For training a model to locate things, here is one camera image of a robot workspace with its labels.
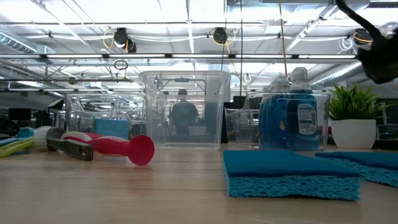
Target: clear plastic bin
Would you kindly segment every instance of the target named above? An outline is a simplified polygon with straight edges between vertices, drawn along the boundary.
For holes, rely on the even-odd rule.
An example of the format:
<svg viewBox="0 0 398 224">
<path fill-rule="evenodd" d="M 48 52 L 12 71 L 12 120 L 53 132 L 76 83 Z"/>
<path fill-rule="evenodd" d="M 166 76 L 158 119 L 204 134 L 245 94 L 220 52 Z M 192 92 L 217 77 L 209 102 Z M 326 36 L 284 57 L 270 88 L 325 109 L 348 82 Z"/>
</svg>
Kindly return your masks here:
<svg viewBox="0 0 398 224">
<path fill-rule="evenodd" d="M 226 72 L 143 72 L 147 135 L 157 149 L 219 149 Z"/>
<path fill-rule="evenodd" d="M 66 95 L 67 131 L 131 139 L 146 134 L 145 96 L 140 94 Z"/>
<path fill-rule="evenodd" d="M 312 101 L 316 101 L 316 136 L 315 139 L 319 140 L 319 144 L 316 149 L 306 147 L 264 147 L 261 146 L 261 134 L 259 131 L 259 122 L 261 121 L 260 109 L 264 106 L 262 102 L 268 103 L 268 107 L 278 108 L 282 112 L 282 117 L 298 117 L 297 112 L 288 112 L 283 109 L 276 101 L 272 99 L 283 99 L 287 103 L 294 101 L 302 101 L 300 97 L 306 96 L 306 94 L 296 93 L 253 93 L 246 97 L 245 105 L 240 110 L 226 109 L 226 125 L 228 138 L 231 142 L 235 142 L 239 145 L 250 147 L 253 149 L 288 149 L 288 150 L 316 150 L 326 149 L 327 144 L 327 133 L 328 133 L 328 118 L 329 118 L 329 101 L 330 96 L 324 94 L 311 94 L 313 97 Z M 281 123 L 282 128 L 286 131 L 290 131 L 289 123 L 284 121 Z M 286 142 L 292 142 L 292 138 L 286 139 Z"/>
</svg>

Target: blue sponge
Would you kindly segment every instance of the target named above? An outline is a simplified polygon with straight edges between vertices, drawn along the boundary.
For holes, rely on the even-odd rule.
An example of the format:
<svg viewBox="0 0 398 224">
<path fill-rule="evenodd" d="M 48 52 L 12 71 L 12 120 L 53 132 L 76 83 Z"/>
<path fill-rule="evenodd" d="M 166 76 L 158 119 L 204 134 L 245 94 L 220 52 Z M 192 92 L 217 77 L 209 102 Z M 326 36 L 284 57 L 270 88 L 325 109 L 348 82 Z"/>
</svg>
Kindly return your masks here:
<svg viewBox="0 0 398 224">
<path fill-rule="evenodd" d="M 129 124 L 123 120 L 95 119 L 94 133 L 128 139 Z"/>
<path fill-rule="evenodd" d="M 361 178 L 398 187 L 398 154 L 387 152 L 323 152 L 315 156 L 354 168 Z"/>
<path fill-rule="evenodd" d="M 231 197 L 359 199 L 359 172 L 290 151 L 224 151 Z"/>
</svg>

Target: ceiling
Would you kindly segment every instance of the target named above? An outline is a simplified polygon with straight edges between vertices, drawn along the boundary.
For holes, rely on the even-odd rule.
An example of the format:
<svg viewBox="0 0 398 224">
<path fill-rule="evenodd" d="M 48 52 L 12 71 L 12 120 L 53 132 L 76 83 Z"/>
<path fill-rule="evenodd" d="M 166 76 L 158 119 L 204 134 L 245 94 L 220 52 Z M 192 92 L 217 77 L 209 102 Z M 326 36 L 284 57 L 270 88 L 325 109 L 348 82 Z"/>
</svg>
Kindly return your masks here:
<svg viewBox="0 0 398 224">
<path fill-rule="evenodd" d="M 137 46 L 137 53 L 184 54 L 281 54 L 282 39 L 278 1 L 262 3 L 260 0 L 0 0 L 0 29 L 27 45 L 44 45 L 57 54 L 111 54 L 124 53 L 111 45 L 112 33 L 117 27 L 126 27 Z M 360 26 L 346 17 L 329 0 L 282 1 L 285 46 L 287 54 L 355 54 L 357 46 L 350 40 L 343 43 L 347 34 Z M 370 7 L 369 0 L 346 1 L 358 14 L 389 32 L 398 22 L 398 8 Z M 226 27 L 230 44 L 217 45 L 211 38 L 215 27 Z M 20 52 L 0 44 L 0 54 Z M 45 67 L 21 65 L 21 61 L 8 60 L 34 74 L 43 75 Z M 148 66 L 147 60 L 136 60 L 126 74 L 138 82 L 138 74 L 151 70 L 209 70 L 208 62 L 175 62 L 157 60 Z M 241 65 L 228 63 L 223 70 L 241 73 Z M 287 71 L 306 67 L 310 78 L 315 78 L 339 63 L 288 63 Z M 109 78 L 105 67 L 49 66 L 53 78 L 79 76 Z M 109 67 L 111 73 L 117 73 Z M 246 88 L 261 88 L 272 77 L 284 73 L 282 63 L 243 63 L 243 73 L 253 75 Z M 132 83 L 112 83 L 120 88 Z"/>
</svg>

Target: white pot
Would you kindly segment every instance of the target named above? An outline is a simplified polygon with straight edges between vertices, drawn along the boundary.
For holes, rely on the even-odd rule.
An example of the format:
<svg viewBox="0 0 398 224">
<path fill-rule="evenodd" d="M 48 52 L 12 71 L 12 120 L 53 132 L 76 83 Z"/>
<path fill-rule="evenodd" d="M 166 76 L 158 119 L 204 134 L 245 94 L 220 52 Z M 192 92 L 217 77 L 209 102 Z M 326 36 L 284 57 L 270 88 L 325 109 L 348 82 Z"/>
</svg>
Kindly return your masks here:
<svg viewBox="0 0 398 224">
<path fill-rule="evenodd" d="M 331 121 L 331 133 L 337 147 L 371 149 L 376 140 L 376 120 Z"/>
</svg>

